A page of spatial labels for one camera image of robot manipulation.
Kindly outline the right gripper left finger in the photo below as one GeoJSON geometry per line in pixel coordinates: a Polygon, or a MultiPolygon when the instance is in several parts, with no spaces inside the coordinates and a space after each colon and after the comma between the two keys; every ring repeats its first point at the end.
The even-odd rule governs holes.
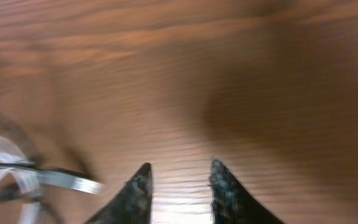
{"type": "Polygon", "coordinates": [[[85,224],[150,224],[152,198],[152,166],[146,162],[85,224]]]}

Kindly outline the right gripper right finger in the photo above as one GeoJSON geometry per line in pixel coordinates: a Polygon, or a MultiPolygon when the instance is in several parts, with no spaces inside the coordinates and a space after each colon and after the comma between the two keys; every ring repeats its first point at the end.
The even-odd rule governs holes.
{"type": "Polygon", "coordinates": [[[214,224],[283,224],[219,159],[211,161],[209,183],[213,192],[214,224]]]}

